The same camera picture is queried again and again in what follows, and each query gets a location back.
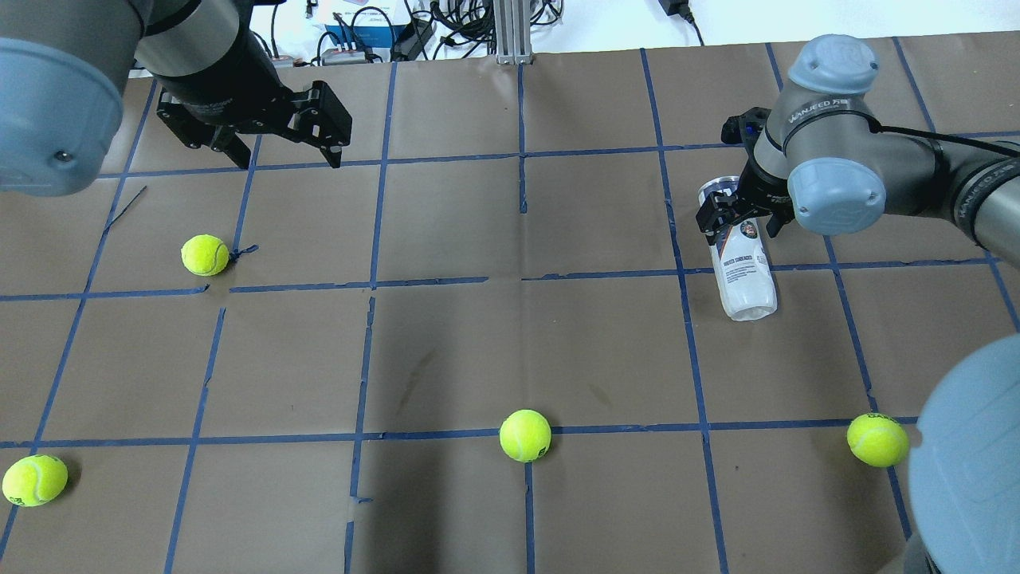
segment white floor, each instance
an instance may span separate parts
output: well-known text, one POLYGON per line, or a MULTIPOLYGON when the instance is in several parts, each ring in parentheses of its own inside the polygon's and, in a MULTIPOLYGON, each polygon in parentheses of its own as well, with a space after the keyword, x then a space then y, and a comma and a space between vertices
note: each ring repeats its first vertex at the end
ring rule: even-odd
MULTIPOLYGON (((561 24, 532 34, 533 51, 597 52, 698 43, 691 27, 678 16, 666 16, 658 0, 565 2, 561 24)), ((822 34, 878 38, 1020 31, 1018 0, 692 0, 691 6, 710 45, 810 40, 822 34)), ((267 41, 271 12, 272 8, 259 6, 252 17, 252 30, 267 41)), ((290 0, 279 7, 280 53, 310 59, 321 33, 320 24, 305 18, 304 0, 290 0)), ((435 46, 434 39, 429 54, 435 46)), ((444 48, 439 57, 460 57, 465 51, 444 48)), ((473 55, 483 55, 483 48, 473 55)))

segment table surface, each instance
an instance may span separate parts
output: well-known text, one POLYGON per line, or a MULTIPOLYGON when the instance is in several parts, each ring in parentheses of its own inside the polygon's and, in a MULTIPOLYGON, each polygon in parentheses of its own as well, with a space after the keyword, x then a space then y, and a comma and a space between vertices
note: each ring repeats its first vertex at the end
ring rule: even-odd
MULTIPOLYGON (((883 122, 1020 136, 1020 35, 871 44, 883 122)), ((1020 272, 940 220, 793 224, 779 311, 725 317, 696 192, 799 49, 287 70, 354 115, 339 169, 189 150, 132 81, 94 185, 0 195, 0 466, 71 469, 11 509, 4 574, 877 570, 906 465, 846 427, 918 439, 941 376, 1020 328, 1020 272), (259 248, 197 277, 200 232, 259 248), (554 426, 529 465, 496 438, 522 408, 554 426)))

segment yellow-green tennis ball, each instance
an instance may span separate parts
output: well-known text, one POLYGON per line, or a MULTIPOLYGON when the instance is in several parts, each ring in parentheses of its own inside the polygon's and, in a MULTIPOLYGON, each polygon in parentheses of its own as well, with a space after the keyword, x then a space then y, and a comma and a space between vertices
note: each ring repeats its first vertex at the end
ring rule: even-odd
POLYGON ((545 455, 552 439, 549 421, 527 409, 510 415, 500 426, 500 447, 518 463, 530 463, 545 455))
POLYGON ((49 455, 26 457, 3 475, 3 495, 19 507, 45 505, 66 485, 67 467, 49 455))
POLYGON ((231 250, 218 237, 196 234, 181 248, 181 260, 188 270, 200 276, 209 276, 226 267, 231 250))
POLYGON ((910 451, 910 437, 892 417, 867 413, 854 419, 847 429, 850 451, 861 461, 878 468, 899 465, 910 451))

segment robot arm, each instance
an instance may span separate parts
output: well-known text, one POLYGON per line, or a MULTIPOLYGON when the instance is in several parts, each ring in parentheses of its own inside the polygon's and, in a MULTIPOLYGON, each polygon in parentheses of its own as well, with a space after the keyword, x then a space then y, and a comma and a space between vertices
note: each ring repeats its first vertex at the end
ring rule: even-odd
POLYGON ((351 115, 329 86, 286 88, 248 22, 285 0, 0 2, 0 189, 66 195, 95 179, 139 61, 163 90, 157 115, 188 147, 247 168, 237 134, 275 134, 340 165, 351 115))
POLYGON ((881 125, 864 103, 878 59, 863 41, 822 36, 805 46, 772 110, 730 117, 725 143, 748 162, 731 196, 713 194, 698 224, 714 242, 769 214, 775 237, 794 218, 816 232, 855 232, 882 213, 940 217, 1020 266, 1020 145, 881 125))

